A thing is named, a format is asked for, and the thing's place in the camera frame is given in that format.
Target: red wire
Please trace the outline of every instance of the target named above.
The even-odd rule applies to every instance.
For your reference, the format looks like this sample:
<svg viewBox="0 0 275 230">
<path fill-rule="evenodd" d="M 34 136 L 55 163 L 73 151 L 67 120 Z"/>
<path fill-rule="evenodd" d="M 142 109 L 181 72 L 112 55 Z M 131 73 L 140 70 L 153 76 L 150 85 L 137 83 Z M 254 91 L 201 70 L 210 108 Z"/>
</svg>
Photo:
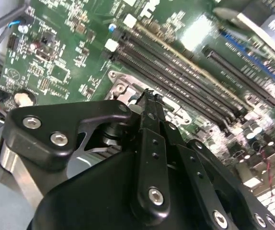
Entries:
<svg viewBox="0 0 275 230">
<path fill-rule="evenodd" d="M 263 160 L 266 162 L 266 170 L 267 170 L 267 174 L 268 174 L 268 184 L 270 186 L 270 191 L 271 191 L 271 200 L 270 200 L 270 203 L 266 206 L 266 208 L 268 208 L 269 205 L 272 203 L 272 200 L 274 198 L 274 194 L 273 194 L 273 176 L 271 174 L 271 163 L 266 158 L 264 150 L 261 150 L 261 155 L 262 155 Z"/>
</svg>

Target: ram slot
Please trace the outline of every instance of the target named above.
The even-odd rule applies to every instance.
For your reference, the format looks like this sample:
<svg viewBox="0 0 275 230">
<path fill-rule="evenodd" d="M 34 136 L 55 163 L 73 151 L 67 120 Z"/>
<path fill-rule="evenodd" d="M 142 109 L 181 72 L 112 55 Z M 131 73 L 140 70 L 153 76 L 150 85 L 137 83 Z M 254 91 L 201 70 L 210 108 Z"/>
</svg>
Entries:
<svg viewBox="0 0 275 230">
<path fill-rule="evenodd" d="M 175 86 L 178 86 L 179 89 L 181 89 L 183 92 L 186 92 L 186 94 L 188 94 L 190 98 L 192 98 L 199 104 L 203 104 L 205 107 L 209 108 L 209 110 L 217 113 L 218 115 L 226 119 L 226 121 L 230 125 L 232 124 L 231 121 L 234 121 L 234 117 L 230 116 L 227 112 L 222 111 L 222 109 L 220 109 L 218 106 L 215 106 L 203 97 L 197 97 L 195 93 L 192 92 L 192 88 L 187 86 L 187 80 L 181 78 L 181 76 L 173 76 L 170 72 L 166 71 L 165 69 L 163 70 L 162 68 L 164 68 L 164 65 L 157 61 L 155 58 L 146 56 L 145 54 L 135 50 L 132 46 L 126 46 L 124 52 L 143 62 L 144 65 L 148 66 L 148 69 L 152 70 L 151 72 L 154 72 L 161 76 L 165 76 L 165 78 L 172 82 Z"/>
<path fill-rule="evenodd" d="M 139 60 L 134 59 L 130 55 L 119 50 L 117 53 L 112 55 L 109 54 L 108 57 L 111 61 L 119 62 L 125 68 L 135 72 L 138 76 L 146 79 L 151 84 L 158 86 L 168 98 L 183 106 L 193 108 L 207 120 L 213 124 L 216 124 L 220 130 L 225 131 L 226 133 L 228 132 L 227 126 L 225 125 L 222 117 L 213 113 L 213 111 L 209 110 L 207 107 L 203 107 L 202 105 L 198 104 L 196 101 L 190 98 L 186 92 L 183 92 L 178 87 L 175 87 L 174 83 L 167 80 L 164 76 L 156 75 L 151 72 L 148 67 L 144 64 L 141 64 Z"/>
<path fill-rule="evenodd" d="M 179 53 L 176 49 L 171 47 L 169 44 L 165 43 L 162 39 L 158 38 L 156 35 L 152 34 L 149 30 L 147 30 L 143 25 L 140 23 L 136 23 L 134 32 L 137 34 L 142 34 L 143 40 L 152 40 L 153 45 L 155 47 L 158 47 L 161 45 L 165 49 L 168 50 L 168 53 L 172 53 L 173 56 L 177 57 L 174 59 L 174 63 L 177 63 L 177 65 L 182 65 L 184 63 L 184 66 L 182 66 L 183 69 L 188 69 L 187 67 L 190 67 L 193 71 L 200 74 L 204 78 L 207 79 L 207 81 L 211 82 L 213 85 L 215 85 L 215 88 L 220 88 L 219 92 L 223 92 L 223 94 L 228 95 L 228 97 L 235 100 L 237 103 L 239 103 L 241 106 L 243 106 L 248 111 L 252 110 L 253 108 L 248 105 L 246 102 L 244 102 L 242 99 L 240 99 L 237 95 L 235 95 L 232 91 L 227 89 L 223 84 L 221 84 L 215 77 L 213 77 L 209 72 L 206 70 L 200 68 L 195 63 L 193 63 L 191 60 L 188 60 L 183 54 Z"/>
<path fill-rule="evenodd" d="M 231 103 L 229 103 L 228 101 L 226 101 L 225 99 L 220 97 L 218 94 L 213 92 L 212 89 L 209 89 L 208 87 L 203 85 L 195 77 L 187 74 L 186 73 L 187 71 L 182 68 L 185 66 L 184 63 L 182 63 L 182 61 L 179 60 L 177 57 L 169 55 L 168 52 L 165 49 L 163 49 L 162 47 L 160 47 L 160 51 L 158 51 L 157 49 L 155 49 L 153 47 L 154 44 L 150 44 L 150 43 L 146 42 L 147 39 L 146 40 L 140 39 L 139 37 L 141 35 L 139 35 L 138 33 L 129 34 L 129 36 L 126 36 L 126 34 L 123 34 L 123 36 L 125 36 L 125 39 L 123 42 L 126 42 L 126 40 L 128 40 L 128 42 L 132 44 L 131 46 L 138 46 L 139 48 L 142 48 L 144 50 L 144 52 L 149 52 L 151 55 L 153 55 L 157 59 L 158 62 L 161 62 L 161 64 L 164 65 L 165 68 L 169 68 L 170 71 L 173 72 L 174 76 L 180 75 L 180 76 L 185 77 L 186 80 L 192 86 L 194 86 L 194 88 L 196 89 L 195 92 L 197 94 L 199 94 L 198 91 L 202 92 L 208 98 L 211 98 L 213 101 L 216 101 L 221 106 L 228 109 L 229 112 L 232 113 L 236 118 L 240 118 L 241 116 L 246 114 L 246 111 L 241 113 L 236 106 L 232 105 Z M 199 75 L 198 73 L 194 72 L 191 68 L 187 67 L 187 69 L 189 69 L 189 71 L 191 73 L 193 73 L 195 75 Z"/>
<path fill-rule="evenodd" d="M 219 55 L 216 51 L 209 48 L 208 46 L 203 49 L 204 55 L 210 60 L 213 64 L 219 67 L 224 72 L 230 74 L 232 77 L 237 79 L 243 86 L 247 87 L 250 92 L 264 101 L 271 108 L 275 107 L 275 98 L 270 95 L 266 90 L 261 88 L 256 82 L 242 73 L 238 68 L 224 59 L 221 55 Z"/>
</svg>

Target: blue connector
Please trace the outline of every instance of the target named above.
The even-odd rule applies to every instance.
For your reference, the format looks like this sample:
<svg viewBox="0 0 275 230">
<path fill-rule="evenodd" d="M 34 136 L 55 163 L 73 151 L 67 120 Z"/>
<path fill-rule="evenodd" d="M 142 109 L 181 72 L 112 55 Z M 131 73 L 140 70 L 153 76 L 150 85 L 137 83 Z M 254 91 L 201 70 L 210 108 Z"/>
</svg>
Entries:
<svg viewBox="0 0 275 230">
<path fill-rule="evenodd" d="M 245 55 L 252 63 L 258 66 L 261 70 L 266 72 L 275 80 L 275 74 L 273 74 L 261 61 L 256 59 L 255 57 L 249 56 L 246 52 L 245 47 L 241 46 L 236 40 L 234 40 L 229 34 L 225 32 L 221 32 L 221 34 L 228 40 L 235 48 L 237 48 L 241 53 Z"/>
</svg>

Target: motherboard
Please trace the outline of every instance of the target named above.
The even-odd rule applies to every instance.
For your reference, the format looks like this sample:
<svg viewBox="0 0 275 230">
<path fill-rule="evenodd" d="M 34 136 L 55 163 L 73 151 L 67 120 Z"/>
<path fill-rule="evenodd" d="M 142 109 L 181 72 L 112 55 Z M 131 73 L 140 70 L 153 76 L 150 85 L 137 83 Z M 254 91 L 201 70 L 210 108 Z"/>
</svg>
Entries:
<svg viewBox="0 0 275 230">
<path fill-rule="evenodd" d="M 275 1 L 263 0 L 274 13 Z M 163 95 L 166 119 L 204 142 L 226 165 L 262 173 L 275 159 L 275 52 L 217 17 L 219 0 L 32 0 L 13 30 L 2 105 L 121 100 Z"/>
</svg>

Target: blue wire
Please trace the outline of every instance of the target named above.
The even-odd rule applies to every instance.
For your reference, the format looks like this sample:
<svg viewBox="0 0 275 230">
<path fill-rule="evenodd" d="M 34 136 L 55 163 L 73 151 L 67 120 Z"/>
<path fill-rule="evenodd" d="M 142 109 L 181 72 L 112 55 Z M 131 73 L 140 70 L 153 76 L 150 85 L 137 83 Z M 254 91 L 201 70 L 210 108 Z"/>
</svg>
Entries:
<svg viewBox="0 0 275 230">
<path fill-rule="evenodd" d="M 269 69 L 258 59 L 249 56 L 245 50 L 245 47 L 241 46 L 236 40 L 234 40 L 229 34 L 225 32 L 221 32 L 221 34 L 231 43 L 233 44 L 239 51 L 241 51 L 245 57 L 247 57 L 250 61 L 252 61 L 254 64 L 256 64 L 261 70 L 266 72 L 268 75 L 270 75 L 275 80 L 275 74 L 273 74 Z"/>
<path fill-rule="evenodd" d="M 17 21 L 13 21 L 11 23 L 9 23 L 8 27 L 10 28 L 12 25 L 17 25 L 19 24 L 21 21 L 17 20 Z"/>
</svg>

